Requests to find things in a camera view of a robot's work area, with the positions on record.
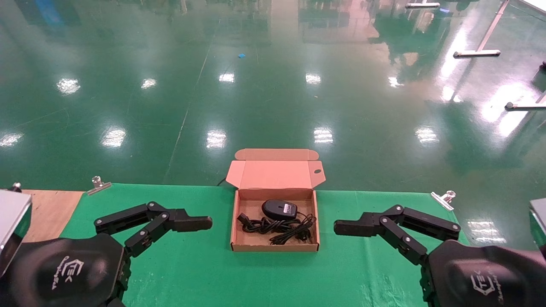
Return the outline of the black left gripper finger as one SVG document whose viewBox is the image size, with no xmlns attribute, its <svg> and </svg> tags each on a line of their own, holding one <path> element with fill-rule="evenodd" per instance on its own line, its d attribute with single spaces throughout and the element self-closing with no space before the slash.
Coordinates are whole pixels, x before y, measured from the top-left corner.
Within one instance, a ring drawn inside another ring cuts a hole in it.
<svg viewBox="0 0 546 307">
<path fill-rule="evenodd" d="M 129 257 L 138 257 L 169 231 L 206 231 L 212 225 L 212 218 L 209 216 L 191 217 L 185 209 L 166 209 L 154 201 L 108 214 L 94 221 L 96 233 L 106 235 L 142 226 L 142 229 L 125 241 L 125 252 Z"/>
</svg>

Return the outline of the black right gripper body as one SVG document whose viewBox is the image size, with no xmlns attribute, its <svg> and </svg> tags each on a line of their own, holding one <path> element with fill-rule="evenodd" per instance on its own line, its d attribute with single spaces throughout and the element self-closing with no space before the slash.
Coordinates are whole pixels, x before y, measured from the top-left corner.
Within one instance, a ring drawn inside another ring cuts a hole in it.
<svg viewBox="0 0 546 307">
<path fill-rule="evenodd" d="M 441 243 L 421 269 L 423 300 L 429 307 L 543 307 L 546 304 L 544 248 L 466 246 Z"/>
</svg>

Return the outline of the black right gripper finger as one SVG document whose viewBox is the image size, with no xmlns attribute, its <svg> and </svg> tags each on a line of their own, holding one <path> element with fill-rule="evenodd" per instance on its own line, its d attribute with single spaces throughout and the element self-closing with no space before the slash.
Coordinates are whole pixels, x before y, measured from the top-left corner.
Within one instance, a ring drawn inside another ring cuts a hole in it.
<svg viewBox="0 0 546 307">
<path fill-rule="evenodd" d="M 381 236 L 407 260 L 422 266 L 427 259 L 427 249 L 404 229 L 427 235 L 441 241 L 458 240 L 460 226 L 412 208 L 395 205 L 384 212 L 363 212 L 355 221 L 336 220 L 336 235 L 373 237 Z"/>
</svg>

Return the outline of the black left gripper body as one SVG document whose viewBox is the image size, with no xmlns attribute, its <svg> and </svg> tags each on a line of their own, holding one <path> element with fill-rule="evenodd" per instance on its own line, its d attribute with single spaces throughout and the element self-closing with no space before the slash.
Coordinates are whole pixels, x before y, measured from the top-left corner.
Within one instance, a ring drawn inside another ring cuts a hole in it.
<svg viewBox="0 0 546 307">
<path fill-rule="evenodd" d="M 122 307 L 131 261 L 113 237 L 23 243 L 1 278 L 3 307 Z"/>
</svg>

